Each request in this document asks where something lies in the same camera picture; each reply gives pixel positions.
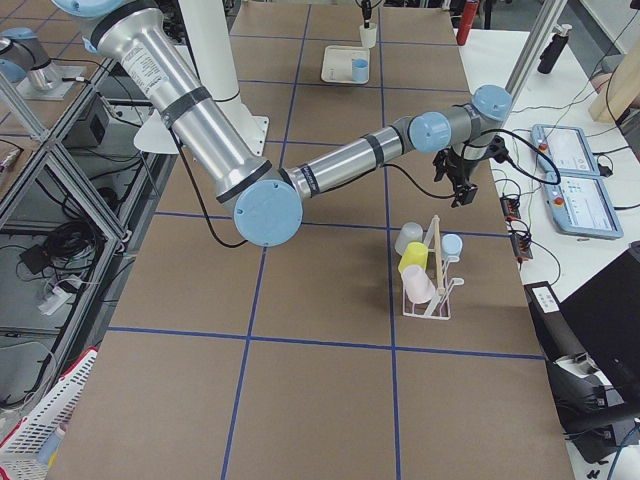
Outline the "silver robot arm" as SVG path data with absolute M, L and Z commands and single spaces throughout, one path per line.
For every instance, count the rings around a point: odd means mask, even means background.
M 486 149 L 503 125 L 512 96 L 484 85 L 471 100 L 442 112 L 403 117 L 309 163 L 276 169 L 253 153 L 165 35 L 153 1 L 59 1 L 89 45 L 120 63 L 214 179 L 218 202 L 248 242 L 273 247 L 300 228 L 303 202 L 417 150 L 440 152 L 466 142 Z

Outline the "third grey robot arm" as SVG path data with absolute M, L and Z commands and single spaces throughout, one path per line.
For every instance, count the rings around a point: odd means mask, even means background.
M 1 72 L 24 99 L 62 101 L 85 68 L 57 64 L 31 29 L 16 27 L 1 32 Z

